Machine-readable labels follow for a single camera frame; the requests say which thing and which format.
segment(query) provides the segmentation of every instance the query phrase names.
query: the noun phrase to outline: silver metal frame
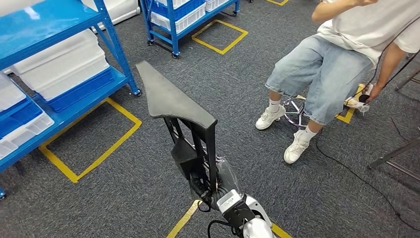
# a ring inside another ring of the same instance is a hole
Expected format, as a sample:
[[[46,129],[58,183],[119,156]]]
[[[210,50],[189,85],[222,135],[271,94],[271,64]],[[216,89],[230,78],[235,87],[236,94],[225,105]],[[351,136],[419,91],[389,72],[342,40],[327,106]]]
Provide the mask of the silver metal frame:
[[[303,101],[302,105],[300,107],[298,107],[295,103],[296,100],[300,100]],[[295,112],[286,112],[284,114],[284,117],[286,118],[286,120],[288,120],[292,125],[295,125],[299,128],[306,128],[308,125],[304,125],[302,118],[307,118],[309,119],[309,116],[304,112],[304,108],[305,108],[305,98],[301,98],[301,97],[294,97],[294,98],[289,98],[286,101],[284,101],[283,106],[288,106],[288,105],[292,105],[295,108]]]
[[[401,83],[399,83],[397,85],[397,87],[395,87],[395,91],[400,90],[401,88],[404,87],[404,85],[406,85],[410,81],[412,81],[414,83],[420,83],[420,80],[418,80],[418,79],[415,78],[419,73],[420,73],[420,69],[418,71],[414,72],[412,75],[410,75],[406,80],[404,80]]]
[[[405,167],[403,167],[403,166],[401,166],[401,165],[399,165],[399,164],[397,164],[395,162],[390,161],[394,157],[397,157],[398,155],[406,152],[407,150],[409,150],[409,149],[411,149],[413,147],[419,146],[419,145],[420,145],[420,137],[418,137],[417,139],[411,140],[406,145],[404,145],[404,146],[402,146],[402,147],[400,147],[400,148],[398,148],[398,149],[396,149],[396,150],[394,150],[394,151],[386,154],[385,156],[383,156],[383,157],[375,160],[374,162],[372,162],[367,167],[369,169],[373,169],[373,168],[376,168],[376,167],[378,167],[379,165],[381,165],[383,163],[387,163],[387,164],[391,165],[392,167],[398,169],[399,171],[402,171],[405,174],[407,174],[407,175],[409,175],[409,176],[411,176],[411,177],[413,177],[413,178],[415,178],[415,179],[417,179],[417,180],[420,181],[420,176],[419,175],[416,175],[412,171],[410,171],[409,169],[407,169],[407,168],[405,168]]]

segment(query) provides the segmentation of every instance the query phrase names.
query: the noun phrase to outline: white t-shirt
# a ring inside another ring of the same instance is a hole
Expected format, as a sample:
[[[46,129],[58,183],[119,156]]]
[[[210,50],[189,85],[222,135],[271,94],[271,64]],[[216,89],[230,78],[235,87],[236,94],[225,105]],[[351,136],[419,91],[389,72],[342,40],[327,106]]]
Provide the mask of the white t-shirt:
[[[318,35],[345,49],[366,55],[377,65],[385,47],[418,17],[420,0],[379,0],[371,5],[354,7],[323,23],[318,28]],[[394,42],[405,52],[418,52],[420,19],[404,30]]]

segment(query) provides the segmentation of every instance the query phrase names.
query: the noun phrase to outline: gray carpet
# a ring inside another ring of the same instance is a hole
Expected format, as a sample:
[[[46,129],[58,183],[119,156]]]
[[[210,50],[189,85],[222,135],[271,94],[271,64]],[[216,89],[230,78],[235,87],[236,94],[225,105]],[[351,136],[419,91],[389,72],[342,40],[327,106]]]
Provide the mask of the gray carpet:
[[[141,15],[116,29],[140,87],[135,63],[147,60],[219,120],[218,154],[229,159],[243,190],[257,198],[272,221],[292,237],[420,237],[397,219],[380,194],[323,156],[315,141],[296,164],[286,165],[283,152],[296,129],[285,120],[265,131],[254,127],[267,105],[264,83],[274,63],[316,30],[310,21],[315,5],[315,0],[290,0],[284,6],[242,1],[237,17],[216,16],[249,32],[225,55],[189,35],[181,41],[180,59],[172,59],[163,48],[147,46]],[[215,25],[200,39],[223,47],[235,34]],[[350,124],[336,120],[316,137],[323,152],[382,191],[401,217],[417,227],[420,183],[388,165],[373,171],[366,165],[404,144],[391,118],[404,137],[420,135],[420,85],[409,83],[400,92],[393,90],[419,64],[417,59],[390,83],[364,117],[355,113]],[[0,184],[9,195],[0,202],[2,237],[162,238],[191,206],[187,184],[170,156],[166,127],[148,116],[146,97],[130,96],[125,87],[111,98],[138,117],[142,126],[76,184],[38,150],[1,173]],[[79,173],[131,126],[105,104],[49,148]],[[420,173],[419,154],[416,148],[396,160]],[[213,219],[222,217],[197,211],[177,237],[207,237],[207,224]],[[212,237],[231,236],[215,225]]]

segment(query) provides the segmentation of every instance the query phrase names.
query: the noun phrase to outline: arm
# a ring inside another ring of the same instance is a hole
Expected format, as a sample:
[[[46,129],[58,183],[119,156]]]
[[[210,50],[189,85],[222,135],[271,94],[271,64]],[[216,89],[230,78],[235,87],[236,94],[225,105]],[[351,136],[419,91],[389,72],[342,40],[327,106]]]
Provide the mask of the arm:
[[[337,0],[331,3],[321,2],[312,13],[312,21],[328,21],[356,6],[365,6],[378,0]]]
[[[366,100],[367,103],[375,99],[380,94],[392,72],[394,72],[395,68],[405,55],[406,52],[400,49],[400,47],[394,42],[386,48],[378,81],[374,84],[373,89],[370,92],[370,96]]]

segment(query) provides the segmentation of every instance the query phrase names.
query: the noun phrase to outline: shoelace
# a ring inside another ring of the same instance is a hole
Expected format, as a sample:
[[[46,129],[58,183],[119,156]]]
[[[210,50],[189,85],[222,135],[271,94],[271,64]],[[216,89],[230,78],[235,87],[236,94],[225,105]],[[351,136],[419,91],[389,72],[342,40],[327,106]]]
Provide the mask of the shoelace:
[[[265,120],[265,119],[267,119],[267,117],[268,117],[268,112],[266,110],[265,112],[262,113],[261,119]]]
[[[292,151],[295,152],[295,153],[299,153],[299,154],[302,154],[305,149],[306,149],[305,146],[300,145],[298,143],[293,144],[293,147],[292,147]]]

